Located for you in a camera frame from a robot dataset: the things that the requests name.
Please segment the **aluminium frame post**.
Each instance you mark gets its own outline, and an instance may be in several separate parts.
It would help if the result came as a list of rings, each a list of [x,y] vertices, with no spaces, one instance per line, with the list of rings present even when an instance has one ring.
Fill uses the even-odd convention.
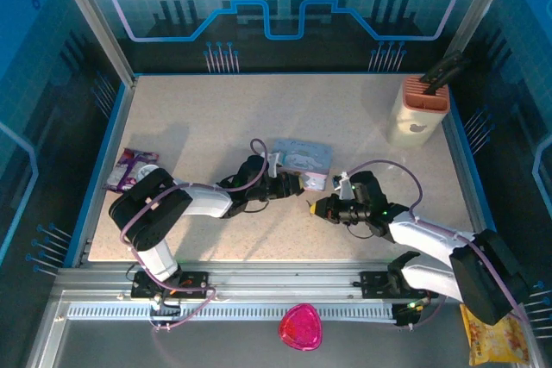
[[[455,51],[463,52],[494,0],[473,0],[464,15],[452,41],[448,45],[446,54]]]
[[[133,88],[135,86],[134,72],[96,0],[74,0],[74,2],[99,41],[118,77],[127,88]]]

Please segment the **pink plastic bowl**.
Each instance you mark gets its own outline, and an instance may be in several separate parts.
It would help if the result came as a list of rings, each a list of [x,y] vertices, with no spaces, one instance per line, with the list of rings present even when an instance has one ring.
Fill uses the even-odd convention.
[[[317,310],[308,303],[289,309],[279,323],[281,341],[302,352],[318,349],[323,341],[322,321]]]

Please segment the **light blue tissue pack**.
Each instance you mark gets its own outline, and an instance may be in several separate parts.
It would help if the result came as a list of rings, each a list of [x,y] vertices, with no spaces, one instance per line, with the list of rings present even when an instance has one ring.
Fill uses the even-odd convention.
[[[273,144],[278,170],[298,174],[307,190],[324,191],[331,167],[330,146],[302,140],[277,139]]]

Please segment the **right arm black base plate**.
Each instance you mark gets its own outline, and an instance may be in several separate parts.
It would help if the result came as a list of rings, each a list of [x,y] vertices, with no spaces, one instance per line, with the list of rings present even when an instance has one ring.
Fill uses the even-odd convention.
[[[430,299],[439,295],[411,288],[398,274],[389,271],[362,271],[352,285],[361,289],[363,299]]]

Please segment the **purple snack bag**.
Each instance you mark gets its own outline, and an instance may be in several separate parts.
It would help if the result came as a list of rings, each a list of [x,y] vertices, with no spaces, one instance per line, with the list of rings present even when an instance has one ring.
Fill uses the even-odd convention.
[[[157,165],[158,160],[159,154],[157,153],[125,147],[103,187],[115,193],[123,193],[137,183],[138,173],[142,167]]]

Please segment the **yellow snack bag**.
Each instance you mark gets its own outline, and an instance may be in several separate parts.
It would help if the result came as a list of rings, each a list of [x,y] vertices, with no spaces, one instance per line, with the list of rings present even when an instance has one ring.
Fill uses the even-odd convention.
[[[506,315],[495,325],[477,319],[465,304],[461,317],[469,345],[470,366],[484,363],[530,364],[529,348],[520,322]]]

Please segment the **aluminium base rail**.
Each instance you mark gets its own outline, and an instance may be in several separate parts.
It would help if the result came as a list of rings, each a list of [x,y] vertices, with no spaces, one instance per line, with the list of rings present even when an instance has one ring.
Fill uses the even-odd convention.
[[[93,262],[62,269],[50,297],[66,302],[128,302],[130,264]],[[181,266],[206,271],[216,299],[226,303],[358,303],[353,286],[362,271],[385,271],[385,261],[196,261]]]

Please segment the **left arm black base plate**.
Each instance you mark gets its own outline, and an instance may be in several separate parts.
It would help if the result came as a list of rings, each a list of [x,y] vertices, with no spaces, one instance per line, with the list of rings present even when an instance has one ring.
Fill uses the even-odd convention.
[[[154,299],[157,296],[174,299],[205,299],[209,273],[205,271],[181,271],[165,284],[185,288],[185,291],[167,289],[150,278],[145,271],[138,271],[132,280],[130,296],[134,299]]]

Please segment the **cream knife block pink top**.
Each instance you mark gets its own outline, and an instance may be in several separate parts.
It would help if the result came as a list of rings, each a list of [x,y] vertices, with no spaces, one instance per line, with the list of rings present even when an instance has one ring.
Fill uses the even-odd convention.
[[[400,85],[386,127],[387,142],[392,146],[420,147],[450,111],[449,87],[441,86],[434,95],[426,95],[430,85],[420,79],[409,76]]]

